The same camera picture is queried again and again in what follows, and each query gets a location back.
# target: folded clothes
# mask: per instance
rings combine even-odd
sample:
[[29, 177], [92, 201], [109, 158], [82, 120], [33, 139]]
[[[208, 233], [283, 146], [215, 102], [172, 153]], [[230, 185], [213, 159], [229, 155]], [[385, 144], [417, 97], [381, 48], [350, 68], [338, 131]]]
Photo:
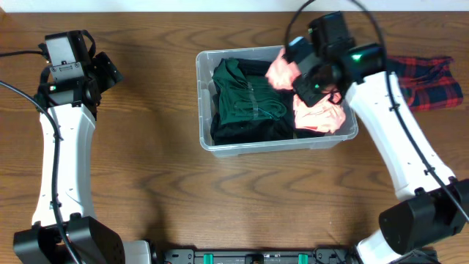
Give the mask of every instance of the folded clothes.
[[279, 120], [287, 108], [263, 76], [245, 76], [237, 59], [223, 59], [213, 73], [220, 88], [220, 124]]
[[452, 62], [448, 56], [431, 59], [390, 56], [388, 66], [399, 77], [410, 110], [429, 111], [462, 103], [461, 86], [449, 70]]
[[[237, 67], [246, 79], [251, 79], [252, 77], [262, 77], [264, 82], [267, 83], [267, 79], [264, 76], [272, 62], [263, 62], [250, 59], [236, 60], [239, 62]], [[325, 135], [324, 133], [315, 132], [308, 129], [296, 129], [295, 114], [293, 110], [293, 98], [295, 93], [293, 91], [275, 91], [270, 85], [269, 90], [278, 97], [281, 104], [284, 105], [287, 110], [283, 117], [278, 120], [249, 120], [226, 122], [221, 124], [220, 111], [221, 109], [225, 108], [224, 103], [226, 103], [226, 101], [223, 101], [220, 98], [226, 89], [218, 85], [221, 82], [214, 81], [214, 83], [217, 93], [213, 95], [213, 103], [217, 112], [212, 120], [210, 135], [212, 136], [215, 145], [268, 142], [286, 139], [304, 139]]]

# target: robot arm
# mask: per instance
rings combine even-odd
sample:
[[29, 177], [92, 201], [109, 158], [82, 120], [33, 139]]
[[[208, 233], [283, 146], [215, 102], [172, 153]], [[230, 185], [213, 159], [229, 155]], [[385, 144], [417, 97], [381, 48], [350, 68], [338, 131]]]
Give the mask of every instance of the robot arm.
[[[60, 144], [57, 180], [62, 219], [69, 221], [73, 213], [96, 219], [90, 181], [91, 143], [96, 125], [95, 118], [85, 106], [72, 107], [71, 104], [66, 104], [51, 107], [48, 111], [59, 126], [64, 139]], [[47, 227], [56, 223], [51, 210], [54, 138], [52, 126], [44, 114], [41, 114], [40, 122], [44, 136], [43, 178], [32, 225], [39, 222], [41, 226]]]
[[[418, 157], [401, 125], [391, 110], [385, 72], [367, 76], [363, 84], [353, 83], [348, 89], [345, 100], [358, 114], [373, 138], [383, 160], [388, 167], [397, 199], [405, 201], [416, 195], [416, 189], [432, 191], [440, 188], [435, 179], [426, 173], [426, 167]], [[407, 103], [402, 96], [399, 82], [391, 76], [394, 99], [400, 105], [399, 111], [417, 145], [426, 159], [435, 167], [440, 179], [448, 185], [454, 173], [440, 160], [426, 140]]]
[[[382, 213], [381, 229], [357, 245], [358, 256], [364, 264], [398, 260], [413, 249], [456, 235], [465, 224], [454, 205], [442, 195], [436, 180], [427, 173], [401, 128], [388, 98], [385, 74], [376, 73], [365, 77], [363, 84], [352, 84], [345, 96], [377, 145], [390, 172], [396, 196], [402, 201]], [[456, 185], [451, 188], [458, 194], [459, 202], [467, 207], [468, 182], [458, 183], [454, 173], [438, 158], [410, 113], [397, 77], [394, 74], [390, 77], [394, 99], [400, 105], [399, 111], [412, 137], [444, 184]]]

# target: green led light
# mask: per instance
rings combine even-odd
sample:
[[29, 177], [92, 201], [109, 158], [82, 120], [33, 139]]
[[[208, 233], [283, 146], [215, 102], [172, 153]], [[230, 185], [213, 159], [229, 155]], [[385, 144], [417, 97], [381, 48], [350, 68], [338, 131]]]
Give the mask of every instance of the green led light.
[[298, 255], [298, 264], [308, 264], [308, 255], [307, 254], [299, 254]]
[[213, 264], [213, 254], [204, 254], [204, 264]]
[[361, 59], [361, 54], [353, 54], [352, 59], [356, 62], [359, 62]]

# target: green connector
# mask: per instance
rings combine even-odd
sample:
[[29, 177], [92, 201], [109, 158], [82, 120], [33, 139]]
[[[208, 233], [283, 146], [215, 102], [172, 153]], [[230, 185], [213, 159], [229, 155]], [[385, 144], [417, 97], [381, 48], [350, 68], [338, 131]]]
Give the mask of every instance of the green connector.
[[204, 264], [213, 264], [213, 255], [212, 254], [204, 254]]
[[307, 254], [299, 254], [298, 255], [298, 264], [308, 264], [308, 255]]

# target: wire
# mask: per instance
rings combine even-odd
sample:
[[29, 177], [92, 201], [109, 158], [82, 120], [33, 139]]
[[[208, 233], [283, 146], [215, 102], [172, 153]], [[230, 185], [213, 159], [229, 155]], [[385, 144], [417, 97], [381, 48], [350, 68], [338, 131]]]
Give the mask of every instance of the wire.
[[4, 87], [12, 90], [13, 92], [16, 92], [17, 94], [23, 96], [25, 99], [27, 99], [29, 102], [34, 104], [37, 109], [39, 109], [45, 117], [49, 120], [49, 122], [52, 125], [53, 128], [53, 137], [55, 139], [55, 145], [54, 145], [54, 151], [53, 151], [53, 166], [52, 166], [52, 208], [53, 208], [53, 214], [56, 219], [57, 223], [57, 229], [59, 230], [60, 237], [64, 241], [64, 245], [67, 248], [68, 252], [70, 253], [70, 256], [73, 258], [75, 263], [77, 264], [82, 264], [80, 255], [77, 253], [77, 251], [73, 248], [72, 244], [69, 242], [67, 235], [64, 230], [64, 222], [62, 221], [62, 216], [59, 211], [59, 203], [57, 201], [57, 171], [59, 168], [59, 150], [60, 150], [60, 141], [62, 140], [59, 132], [59, 128], [57, 128], [57, 124], [53, 120], [52, 116], [42, 107], [37, 103], [31, 96], [27, 95], [25, 92], [19, 90], [18, 88], [13, 87], [12, 85], [9, 85], [3, 81], [0, 81], [0, 85], [3, 85]]
[[0, 54], [0, 58], [6, 57], [6, 56], [16, 56], [16, 55], [22, 55], [22, 54], [39, 54], [43, 55], [42, 51], [15, 51], [15, 52], [9, 52], [5, 54]]
[[[349, 0], [349, 1], [351, 1], [353, 4], [356, 4], [365, 13], [365, 15], [368, 17], [370, 22], [373, 24], [374, 30], [376, 31], [376, 35], [378, 36], [380, 44], [383, 47], [383, 56], [382, 56], [383, 64], [387, 65], [388, 64], [387, 63], [387, 61], [388, 61], [388, 50], [386, 49], [386, 44], [385, 44], [385, 41], [384, 41], [383, 32], [381, 31], [380, 26], [378, 26], [378, 22], [377, 22], [376, 18], [359, 1], [357, 1], [357, 0]], [[464, 216], [466, 222], [469, 222], [468, 214], [464, 211], [464, 209], [462, 208], [460, 203], [457, 201], [456, 197], [454, 197], [454, 195], [448, 190], [445, 183], [435, 173], [435, 168], [433, 168], [432, 165], [430, 165], [428, 160], [425, 158], [425, 155], [422, 153], [422, 151], [418, 147], [416, 141], [412, 137], [412, 134], [410, 134], [409, 129], [405, 125], [405, 122], [402, 119], [401, 113], [399, 112], [399, 105], [394, 100], [394, 95], [393, 95], [393, 91], [392, 91], [392, 88], [391, 88], [391, 80], [389, 78], [389, 76], [391, 74], [391, 71], [389, 70], [389, 67], [386, 67], [385, 69], [386, 69], [385, 79], [386, 79], [386, 86], [387, 86], [388, 92], [389, 92], [389, 100], [391, 102], [392, 109], [396, 113], [397, 119], [399, 120], [399, 123], [402, 126], [402, 130], [404, 130], [405, 134], [407, 135], [407, 138], [409, 139], [409, 141], [412, 144], [413, 148], [416, 150], [416, 152], [418, 154], [418, 157], [420, 157], [420, 159], [422, 160], [422, 163], [424, 163], [424, 165], [426, 167], [426, 171], [428, 173], [430, 173], [431, 176], [441, 186], [441, 188], [444, 190], [444, 192], [448, 195], [449, 199], [454, 203], [457, 210], [459, 212], [461, 212], [462, 216]]]
[[293, 15], [292, 20], [288, 24], [287, 31], [285, 32], [285, 39], [284, 39], [284, 47], [285, 47], [285, 56], [287, 60], [289, 61], [289, 56], [290, 56], [290, 47], [289, 47], [289, 39], [290, 39], [290, 31], [292, 30], [292, 26], [297, 20], [298, 16], [300, 16], [301, 11], [303, 11], [307, 6], [310, 5], [310, 3], [314, 2], [316, 0], [308, 0], [306, 3], [304, 3], [300, 9]]

